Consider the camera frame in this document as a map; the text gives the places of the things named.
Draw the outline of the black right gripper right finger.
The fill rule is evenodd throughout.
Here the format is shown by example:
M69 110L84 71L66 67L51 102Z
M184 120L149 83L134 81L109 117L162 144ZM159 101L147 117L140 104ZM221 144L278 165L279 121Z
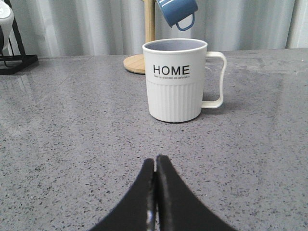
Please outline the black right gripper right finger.
M162 231L233 231L209 210L177 174L170 159L156 159L159 227Z

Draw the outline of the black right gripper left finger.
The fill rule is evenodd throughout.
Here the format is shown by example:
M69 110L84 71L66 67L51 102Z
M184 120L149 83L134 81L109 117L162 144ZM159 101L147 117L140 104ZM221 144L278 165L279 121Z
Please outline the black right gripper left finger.
M134 183L92 231L154 230L154 160L145 159Z

